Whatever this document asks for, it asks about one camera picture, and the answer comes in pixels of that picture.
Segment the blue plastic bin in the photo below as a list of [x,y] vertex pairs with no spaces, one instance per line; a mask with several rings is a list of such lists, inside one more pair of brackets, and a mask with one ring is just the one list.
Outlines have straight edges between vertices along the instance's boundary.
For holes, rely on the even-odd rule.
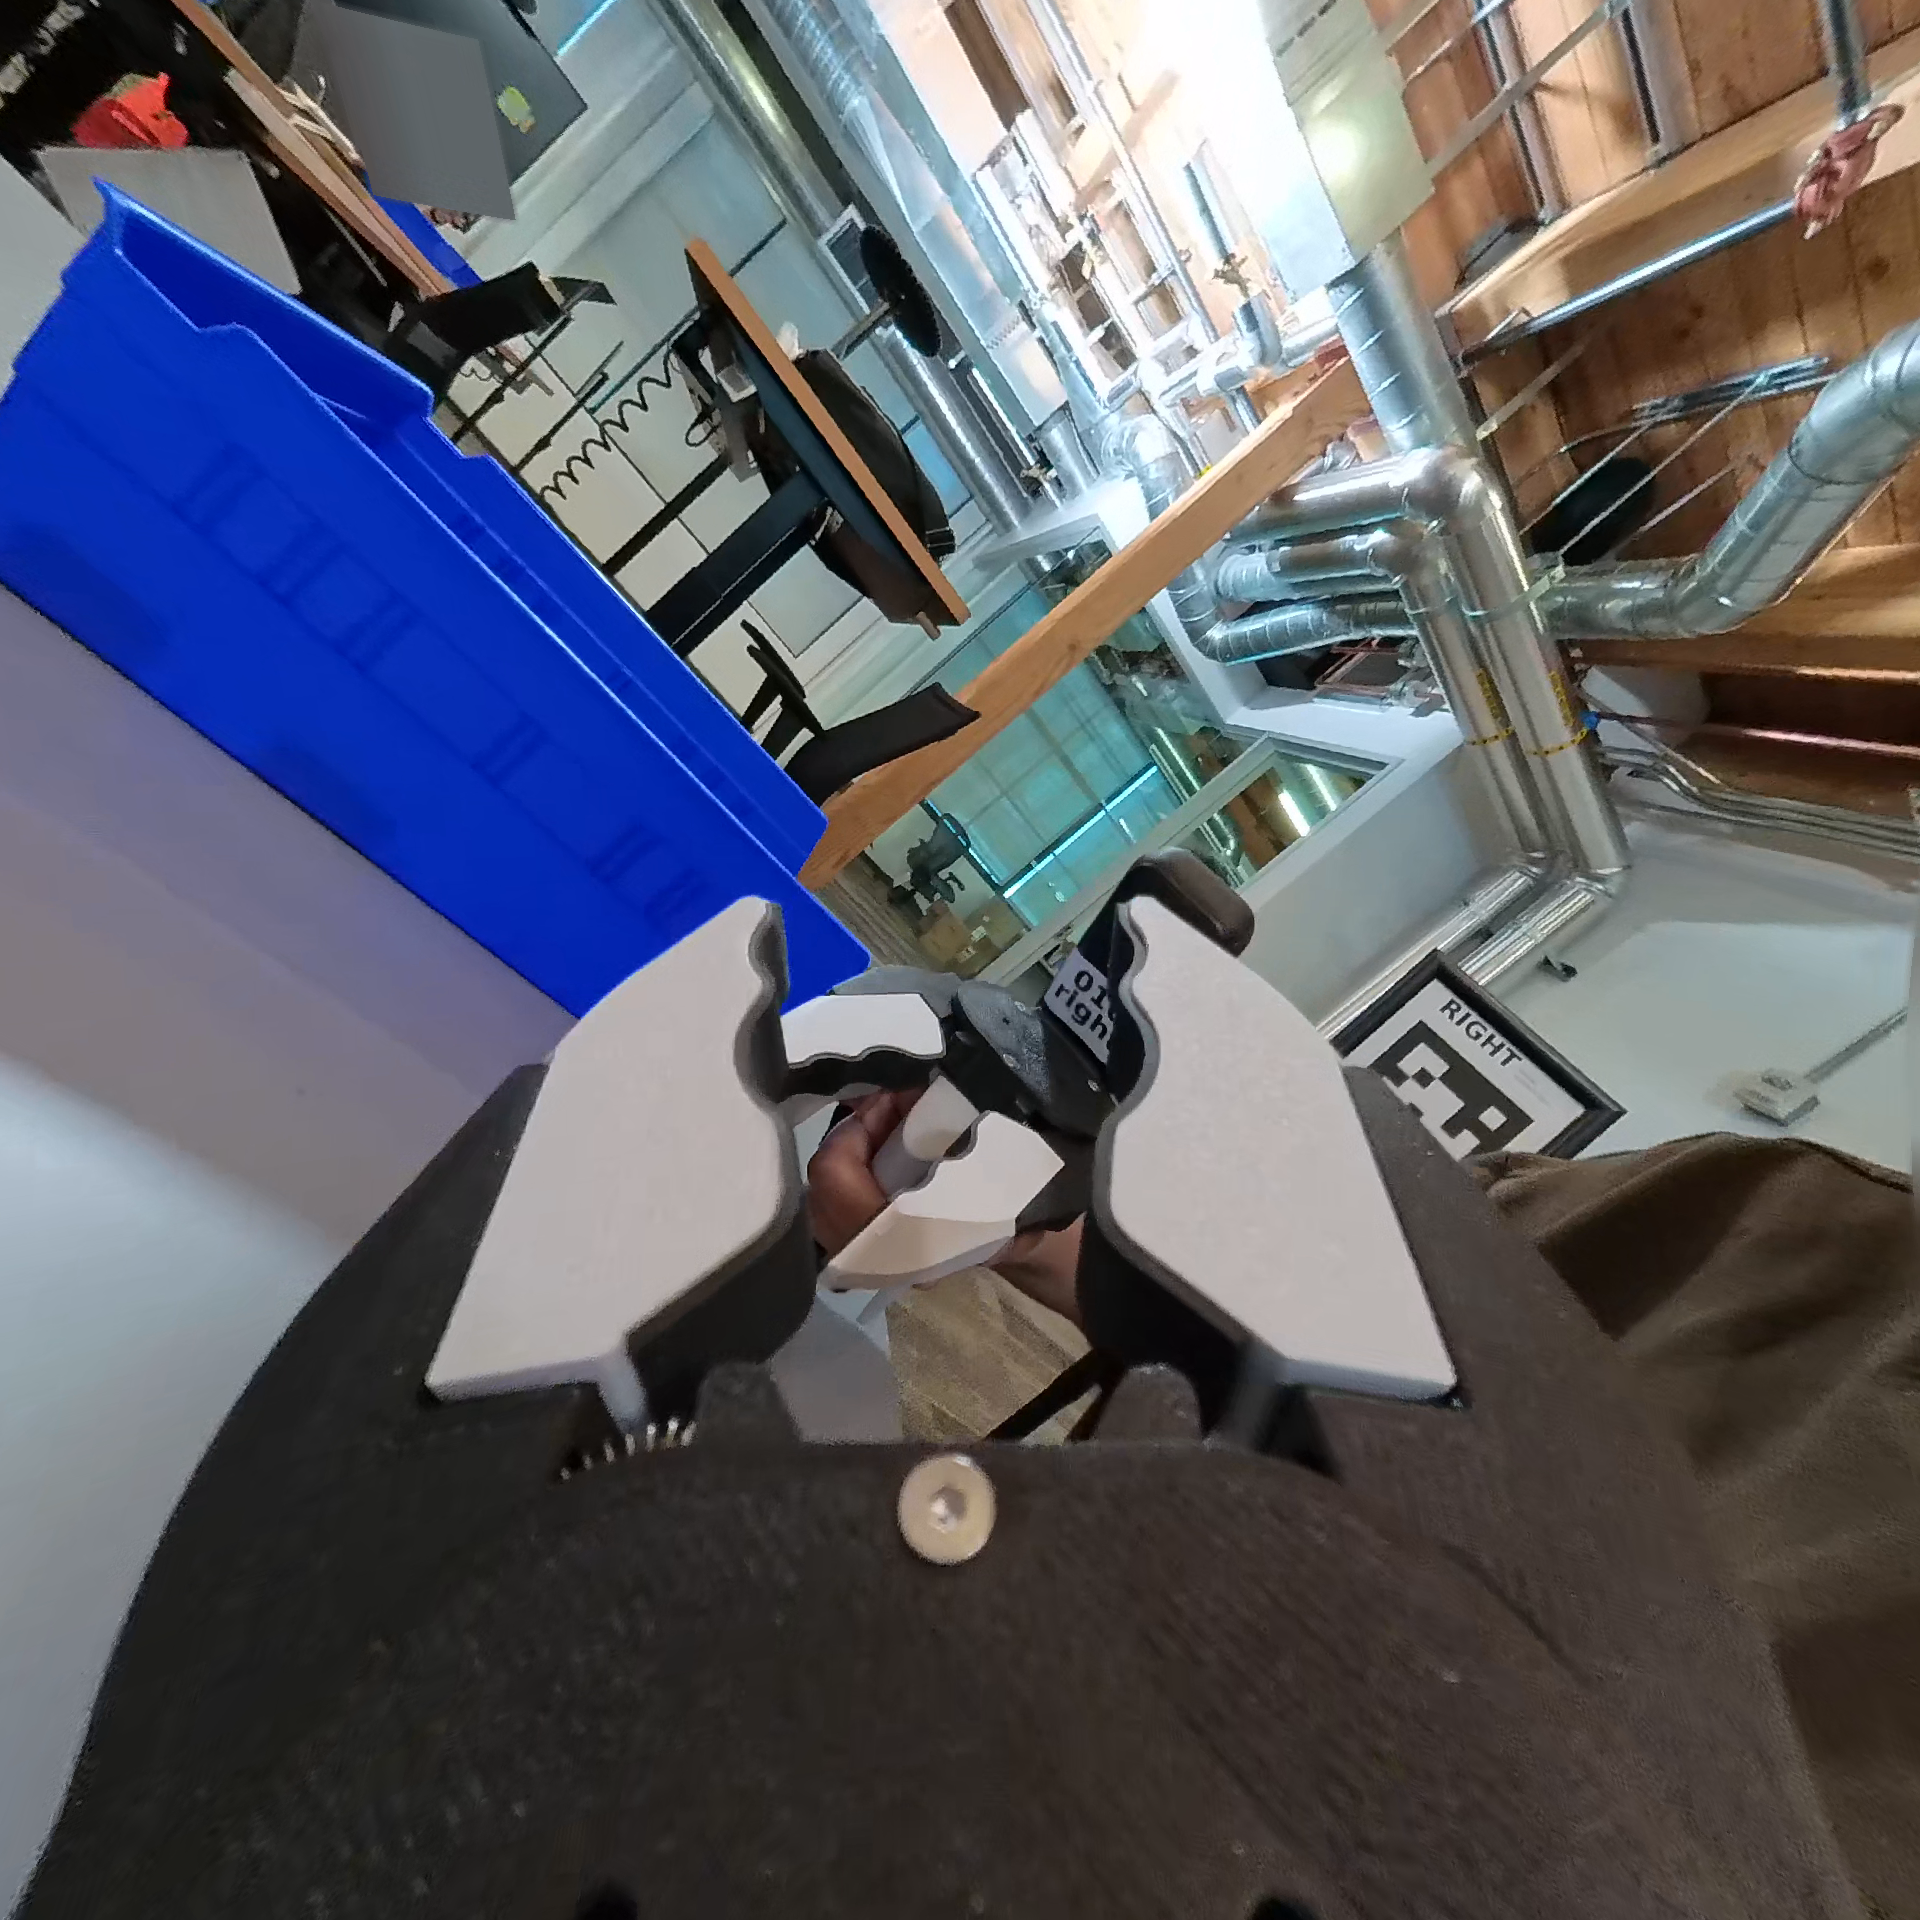
[[416,378],[118,188],[3,409],[6,585],[571,1014],[824,811]]
[[412,201],[385,197],[375,197],[375,204],[382,205],[394,227],[451,285],[481,284],[483,274],[471,267],[451,240],[446,240],[446,234],[427,218],[425,208]]

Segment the black office chair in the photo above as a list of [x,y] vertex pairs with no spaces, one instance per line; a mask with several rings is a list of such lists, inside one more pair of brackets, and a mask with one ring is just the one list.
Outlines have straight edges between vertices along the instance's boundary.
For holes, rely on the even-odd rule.
[[385,354],[430,389],[446,389],[483,353],[564,320],[578,304],[611,304],[600,280],[548,277],[538,264],[407,304]]
[[972,707],[946,688],[928,685],[828,728],[778,646],[750,620],[740,622],[740,630],[748,636],[748,659],[761,672],[740,725],[817,806],[879,769],[976,723]]

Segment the black framed sign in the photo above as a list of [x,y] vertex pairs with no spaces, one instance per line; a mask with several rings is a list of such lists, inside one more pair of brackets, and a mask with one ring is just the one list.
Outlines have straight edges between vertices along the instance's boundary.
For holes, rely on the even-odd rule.
[[1328,1021],[1334,1049],[1378,1077],[1454,1162],[1576,1160],[1626,1107],[1440,952]]

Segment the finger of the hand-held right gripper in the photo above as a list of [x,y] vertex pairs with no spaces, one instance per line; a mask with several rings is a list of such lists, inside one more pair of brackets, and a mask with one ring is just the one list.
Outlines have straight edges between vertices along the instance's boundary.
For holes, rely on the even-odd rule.
[[964,1153],[932,1163],[919,1186],[894,1194],[824,1264],[820,1285],[888,1291],[987,1264],[1023,1234],[1023,1216],[1060,1173],[1064,1157],[1028,1129],[975,1129]]
[[938,1011],[915,993],[826,994],[783,1014],[783,1107],[842,1107],[924,1086],[943,1066]]

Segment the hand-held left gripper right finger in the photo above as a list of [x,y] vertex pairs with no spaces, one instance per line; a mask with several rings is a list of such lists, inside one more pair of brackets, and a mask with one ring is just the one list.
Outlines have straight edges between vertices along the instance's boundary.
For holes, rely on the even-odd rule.
[[1449,1408],[1458,1366],[1334,1046],[1278,990],[1136,897],[1115,909],[1115,1116],[1078,1305],[1206,1438],[1284,1450],[1313,1394]]

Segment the person's right hand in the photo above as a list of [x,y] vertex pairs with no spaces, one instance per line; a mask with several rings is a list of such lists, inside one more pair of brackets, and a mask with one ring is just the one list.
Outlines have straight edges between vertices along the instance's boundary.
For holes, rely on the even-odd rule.
[[[808,1220],[826,1258],[839,1258],[890,1205],[875,1176],[879,1155],[892,1145],[908,1116],[926,1096],[922,1089],[873,1091],[848,1105],[808,1162]],[[1086,1220],[1073,1218],[1048,1232],[1024,1232],[976,1266],[992,1272],[1031,1304],[1074,1328],[1084,1326],[1078,1305],[1078,1266]]]

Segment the silver ventilation duct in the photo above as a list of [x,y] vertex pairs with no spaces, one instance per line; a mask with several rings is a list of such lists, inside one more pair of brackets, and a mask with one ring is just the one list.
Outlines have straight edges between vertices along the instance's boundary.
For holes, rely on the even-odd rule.
[[1232,204],[1182,84],[1126,56],[1138,4],[657,4],[712,106],[847,284],[884,230],[939,315],[880,353],[1011,523],[1126,469],[1148,414],[1222,459],[1343,350],[1292,304]]

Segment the wooden post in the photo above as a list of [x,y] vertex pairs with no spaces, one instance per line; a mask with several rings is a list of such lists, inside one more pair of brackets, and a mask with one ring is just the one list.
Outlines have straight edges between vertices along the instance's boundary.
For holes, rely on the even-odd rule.
[[964,685],[960,701],[976,716],[969,728],[856,779],[828,802],[828,828],[800,872],[800,885],[820,894],[859,853],[1088,661],[1122,622],[1145,610],[1184,569],[1292,482],[1362,411],[1364,394],[1350,356],[1322,356],[1303,368],[1250,438],[1195,478],[1136,539]]

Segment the black monitor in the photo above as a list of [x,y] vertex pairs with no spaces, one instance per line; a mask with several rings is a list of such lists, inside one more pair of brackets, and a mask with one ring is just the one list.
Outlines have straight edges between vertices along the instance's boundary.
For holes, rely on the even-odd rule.
[[311,3],[292,77],[321,84],[375,197],[511,221],[588,100],[506,3]]

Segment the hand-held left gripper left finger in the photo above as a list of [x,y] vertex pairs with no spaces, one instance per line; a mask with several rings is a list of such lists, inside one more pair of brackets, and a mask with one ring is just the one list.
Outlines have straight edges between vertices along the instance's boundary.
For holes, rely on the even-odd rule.
[[438,1402],[588,1385],[626,1434],[768,1361],[818,1275],[780,1114],[775,906],[740,899],[554,1052],[424,1382]]

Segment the wood-edged background desk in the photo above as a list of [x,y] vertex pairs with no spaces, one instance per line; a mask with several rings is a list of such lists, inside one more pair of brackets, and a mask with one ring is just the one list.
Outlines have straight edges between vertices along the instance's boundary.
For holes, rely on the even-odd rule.
[[644,610],[652,630],[690,659],[808,547],[896,625],[926,634],[964,625],[969,605],[922,523],[863,451],[879,435],[847,429],[706,240],[689,240],[686,265],[696,315],[667,358],[716,446],[689,497],[731,473],[760,478],[766,498]]
[[190,136],[240,153],[296,265],[299,300],[364,345],[382,345],[451,280],[375,200],[348,156],[252,57],[212,4],[155,4],[171,100]]

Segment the orange traffic cone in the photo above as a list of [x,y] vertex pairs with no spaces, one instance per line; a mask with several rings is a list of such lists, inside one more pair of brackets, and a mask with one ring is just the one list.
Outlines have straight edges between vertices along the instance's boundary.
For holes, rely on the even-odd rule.
[[68,142],[94,153],[178,153],[190,133],[170,106],[170,75],[123,75],[74,121]]

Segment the grey leaning panel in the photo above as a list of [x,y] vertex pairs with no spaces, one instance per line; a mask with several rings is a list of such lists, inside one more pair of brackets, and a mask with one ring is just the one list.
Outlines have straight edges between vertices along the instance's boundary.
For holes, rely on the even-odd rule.
[[303,293],[281,229],[240,150],[62,146],[39,148],[35,165],[65,218],[83,234],[102,227],[103,182],[111,182],[289,298]]

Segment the silver pipe cluster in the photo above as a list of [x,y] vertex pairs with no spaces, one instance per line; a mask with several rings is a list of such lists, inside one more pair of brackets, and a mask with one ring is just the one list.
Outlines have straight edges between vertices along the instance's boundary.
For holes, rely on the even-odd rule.
[[1322,473],[1250,516],[1199,564],[1222,603],[1200,645],[1218,664],[1388,634],[1388,616],[1328,598],[1330,584],[1388,578],[1430,646],[1460,728],[1497,723],[1529,773],[1510,802],[1550,878],[1519,869],[1452,921],[1486,931],[1463,955],[1483,988],[1544,962],[1603,915],[1627,869],[1624,829],[1578,718],[1564,641],[1683,641],[1743,629],[1778,605],[1916,454],[1919,324],[1836,372],[1788,446],[1686,560],[1542,572],[1478,452],[1427,446]]

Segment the black bag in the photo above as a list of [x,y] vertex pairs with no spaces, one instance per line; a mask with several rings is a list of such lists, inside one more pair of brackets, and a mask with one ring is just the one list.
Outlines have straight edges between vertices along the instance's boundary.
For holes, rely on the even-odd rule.
[[796,368],[839,422],[879,486],[894,500],[908,529],[936,563],[946,560],[956,552],[946,506],[896,422],[830,350],[803,350]]

